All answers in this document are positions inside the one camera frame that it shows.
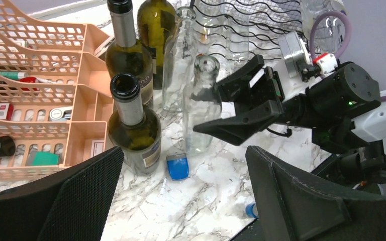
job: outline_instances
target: green wine bottle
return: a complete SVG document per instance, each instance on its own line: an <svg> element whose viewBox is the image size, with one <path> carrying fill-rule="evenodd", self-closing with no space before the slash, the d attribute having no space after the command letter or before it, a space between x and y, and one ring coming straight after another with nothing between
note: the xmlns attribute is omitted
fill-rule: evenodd
<svg viewBox="0 0 386 241"><path fill-rule="evenodd" d="M138 9L137 26L153 58L153 88L162 89L164 49L175 31L175 9L167 0L146 0Z"/></svg>
<svg viewBox="0 0 386 241"><path fill-rule="evenodd" d="M106 65L110 77L131 73L141 85L144 105L153 108L153 60L150 52L136 39L131 0L108 0L115 40L107 48Z"/></svg>
<svg viewBox="0 0 386 241"><path fill-rule="evenodd" d="M134 174L148 175L156 170L160 157L161 126L156 113L141 103L140 84L128 73L110 81L116 111L109 119L108 133L125 154L125 164Z"/></svg>

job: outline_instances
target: black padded panel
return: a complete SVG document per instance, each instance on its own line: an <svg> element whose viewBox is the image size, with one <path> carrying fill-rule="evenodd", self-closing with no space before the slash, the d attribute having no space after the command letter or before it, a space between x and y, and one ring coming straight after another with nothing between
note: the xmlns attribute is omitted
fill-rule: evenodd
<svg viewBox="0 0 386 241"><path fill-rule="evenodd" d="M248 147L246 162L261 240L386 241L386 197L329 182L259 147Z"/></svg>
<svg viewBox="0 0 386 241"><path fill-rule="evenodd" d="M254 219L230 241L264 241L264 233L259 219Z"/></svg>
<svg viewBox="0 0 386 241"><path fill-rule="evenodd" d="M98 233L101 227L101 235L123 158L122 150L113 148L71 168L1 192L0 241L40 240L39 234L42 240L63 240L53 238L47 231L53 229L49 225L54 225L56 232L73 233L74 236L82 236L91 230ZM71 194L73 187L77 191ZM79 214L77 212L80 208L68 206L73 205L73 202L77 202L77 205L82 203L82 207L85 207L84 204L92 206L89 207L89 212ZM77 218L77 223L89 224L63 226L53 223L55 219L68 223L67 219L74 220L74 217ZM100 238L97 239L96 234L83 240Z"/></svg>
<svg viewBox="0 0 386 241"><path fill-rule="evenodd" d="M38 240L100 240L124 159L118 150L62 185Z"/></svg>

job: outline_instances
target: black rubber stopper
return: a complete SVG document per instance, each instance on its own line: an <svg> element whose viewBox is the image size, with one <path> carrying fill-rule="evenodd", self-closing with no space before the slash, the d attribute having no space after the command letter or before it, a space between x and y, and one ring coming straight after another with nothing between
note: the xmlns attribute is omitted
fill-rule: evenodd
<svg viewBox="0 0 386 241"><path fill-rule="evenodd" d="M132 10L132 0L107 0L109 11L115 14L125 14Z"/></svg>
<svg viewBox="0 0 386 241"><path fill-rule="evenodd" d="M9 136L0 137L0 157L12 156L16 152L16 143Z"/></svg>

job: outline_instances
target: blue bottle cap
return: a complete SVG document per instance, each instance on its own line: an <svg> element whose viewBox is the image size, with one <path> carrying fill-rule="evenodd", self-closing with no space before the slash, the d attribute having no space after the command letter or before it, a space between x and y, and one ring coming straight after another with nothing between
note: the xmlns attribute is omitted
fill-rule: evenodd
<svg viewBox="0 0 386 241"><path fill-rule="evenodd" d="M167 156L166 164L172 180L181 181L188 177L188 162L185 154Z"/></svg>
<svg viewBox="0 0 386 241"><path fill-rule="evenodd" d="M254 206L255 206L255 203L249 204L248 206L246 206L245 212L246 212L246 215L248 215L248 217L258 218L258 217L254 214L254 211L253 211Z"/></svg>

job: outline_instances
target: marble countertop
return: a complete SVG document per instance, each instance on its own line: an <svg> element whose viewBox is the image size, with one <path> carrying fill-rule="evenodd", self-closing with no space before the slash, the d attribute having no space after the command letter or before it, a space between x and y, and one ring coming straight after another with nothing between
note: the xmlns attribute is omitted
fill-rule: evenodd
<svg viewBox="0 0 386 241"><path fill-rule="evenodd" d="M142 1L133 2L136 18ZM189 4L189 0L170 2L175 7ZM113 31L105 2L50 21L92 23L106 33ZM266 44L258 43L263 48ZM267 51L263 57L274 59L279 55L277 50ZM157 104L160 95L155 91ZM167 173L164 157L169 149L181 148L181 114L165 114L161 109L157 113L162 122L161 163L149 177L136 177L122 168L102 240L229 240L252 221L245 214L245 206L254 201L245 161L249 145L260 146L306 171L313 170L328 156L311 143L311 131L306 129L294 128L290 138L257 133L238 147L214 139L213 148L206 155L189 159L190 177L174 182ZM224 103L223 117L233 114L233 105ZM271 128L280 132L284 129ZM25 183L0 182L0 192Z"/></svg>

